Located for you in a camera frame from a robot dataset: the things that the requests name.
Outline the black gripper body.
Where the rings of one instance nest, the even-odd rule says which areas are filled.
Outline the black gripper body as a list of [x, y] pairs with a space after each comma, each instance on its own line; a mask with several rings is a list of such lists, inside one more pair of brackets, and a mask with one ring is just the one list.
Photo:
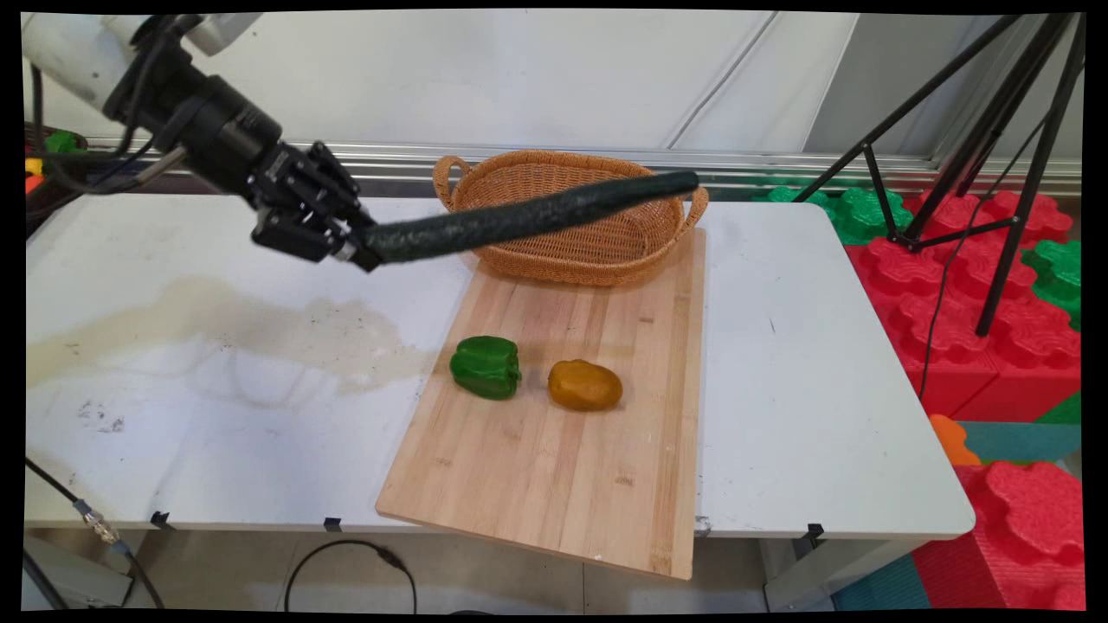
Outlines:
[[310, 147], [286, 142], [280, 124], [225, 79], [172, 74], [153, 80], [151, 125], [158, 149], [182, 147], [191, 172], [238, 195], [255, 213], [298, 210], [336, 218], [317, 202], [318, 186], [307, 174]]

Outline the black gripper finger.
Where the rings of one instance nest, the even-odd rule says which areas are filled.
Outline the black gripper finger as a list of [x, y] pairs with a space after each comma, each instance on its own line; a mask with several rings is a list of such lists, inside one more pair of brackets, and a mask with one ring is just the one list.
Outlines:
[[318, 186], [317, 202], [328, 214], [349, 228], [373, 228], [376, 222], [365, 212], [359, 200], [360, 186], [343, 163], [321, 141], [312, 142], [307, 151], [308, 176]]
[[298, 210], [260, 208], [256, 214], [252, 229], [252, 242], [256, 245], [312, 263], [332, 257], [366, 273], [383, 264], [375, 251], [357, 241], [336, 218]]

